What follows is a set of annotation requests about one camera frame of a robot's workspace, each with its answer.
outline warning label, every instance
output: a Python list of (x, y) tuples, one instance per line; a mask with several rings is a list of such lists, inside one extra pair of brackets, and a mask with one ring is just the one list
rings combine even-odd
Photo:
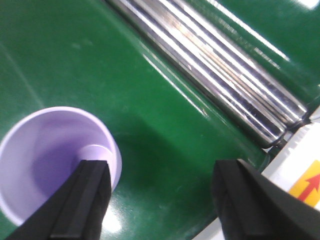
[(314, 207), (320, 201), (320, 161), (315, 160), (289, 190), (289, 194)]

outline white paper cup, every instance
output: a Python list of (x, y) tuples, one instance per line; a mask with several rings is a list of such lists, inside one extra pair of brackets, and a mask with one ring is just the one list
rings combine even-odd
[(16, 225), (32, 215), (81, 160), (108, 162), (112, 190), (122, 169), (106, 126), (74, 107), (39, 110), (19, 121), (0, 144), (0, 208)]

